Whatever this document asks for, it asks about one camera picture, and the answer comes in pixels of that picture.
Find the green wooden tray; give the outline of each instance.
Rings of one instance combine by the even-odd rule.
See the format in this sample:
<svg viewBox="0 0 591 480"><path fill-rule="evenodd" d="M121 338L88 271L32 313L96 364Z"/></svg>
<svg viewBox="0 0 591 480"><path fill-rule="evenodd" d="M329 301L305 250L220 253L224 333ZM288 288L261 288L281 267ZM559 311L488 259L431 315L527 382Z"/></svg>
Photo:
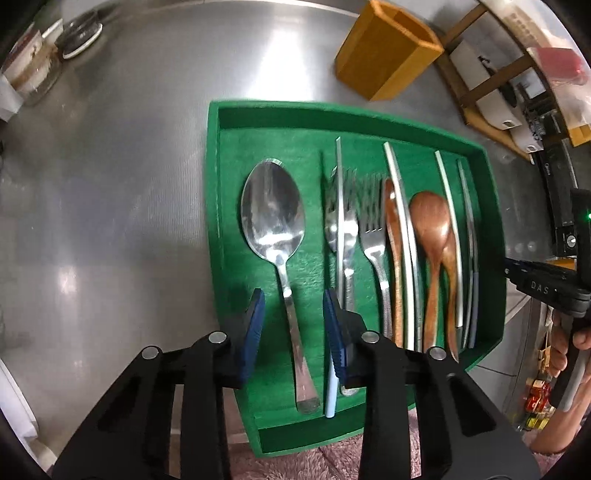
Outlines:
<svg viewBox="0 0 591 480"><path fill-rule="evenodd" d="M480 250L480 312L476 348L462 353L466 368L501 341L505 316L504 236L495 182L485 150L439 129L394 116L322 103L260 101L212 102L207 126L206 208L209 251L217 315L224 318L246 308L254 288L265 292L267 312L255 372L236 392L242 420L258 456L282 455L335 442L360 433L365 392L339 394L337 414L323 408L304 416L296 410L291 344L285 308L270 263L247 246L241 231L239 202L244 182L265 158L277 158L300 189L306 211L306 233L287 263L305 355L314 384L325 394L327 371L322 316L323 290L333 286L335 258L327 250L323 230L321 184L335 166L335 138L342 137L343 166L362 176L387 174L383 143L397 155L408 198L421 190L444 196L435 150L440 150L449 177L460 233L465 271L467 234L456 160L461 159L473 202ZM420 252L424 271L424 257ZM374 272L360 248L354 258L356 310L370 329L379 330ZM446 279L440 292L440 332ZM409 405L413 403L409 396Z"/></svg>

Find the metal fork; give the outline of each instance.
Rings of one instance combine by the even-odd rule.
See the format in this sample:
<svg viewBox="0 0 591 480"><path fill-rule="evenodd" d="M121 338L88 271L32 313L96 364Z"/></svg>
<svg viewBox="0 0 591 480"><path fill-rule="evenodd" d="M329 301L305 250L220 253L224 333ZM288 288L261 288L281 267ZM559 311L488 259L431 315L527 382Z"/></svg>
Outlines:
<svg viewBox="0 0 591 480"><path fill-rule="evenodd" d="M384 228L384 181L378 176L365 179L362 184L359 208L359 240L363 253L374 266L382 294L383 334L392 339L392 307L390 284L384 268L386 233Z"/></svg>
<svg viewBox="0 0 591 480"><path fill-rule="evenodd" d="M345 304L343 308L355 311L355 294L353 288L353 254L359 236L359 226L355 212L355 171L345 170L343 179L343 204L345 206L345 253L343 255L343 271L345 274ZM336 252L337 238L336 179L331 178L327 189L324 207L324 235L330 249Z"/></svg>

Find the wooden utensil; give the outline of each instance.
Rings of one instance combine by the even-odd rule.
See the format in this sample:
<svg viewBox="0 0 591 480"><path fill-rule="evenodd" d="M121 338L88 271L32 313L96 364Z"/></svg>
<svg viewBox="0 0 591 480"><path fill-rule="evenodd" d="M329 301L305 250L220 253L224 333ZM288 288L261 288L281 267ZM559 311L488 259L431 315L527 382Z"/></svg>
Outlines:
<svg viewBox="0 0 591 480"><path fill-rule="evenodd" d="M443 248L452 227L445 198L433 192L419 192L410 202L410 216L417 239L429 261L431 280L425 312L423 351L435 346L437 340L437 315L439 313L439 271L443 260Z"/></svg>
<svg viewBox="0 0 591 480"><path fill-rule="evenodd" d="M394 261L394 318L392 339L396 346L402 348L404 344L404 314L402 312L402 234L400 231L400 219L394 202L394 183L392 179L386 179L384 186L386 227L388 239Z"/></svg>
<svg viewBox="0 0 591 480"><path fill-rule="evenodd" d="M456 264L456 236L450 230L447 242L443 248L443 268L449 279L449 297L447 299L446 338L447 347L453 359L459 362L456 337L456 294L457 294L457 264Z"/></svg>

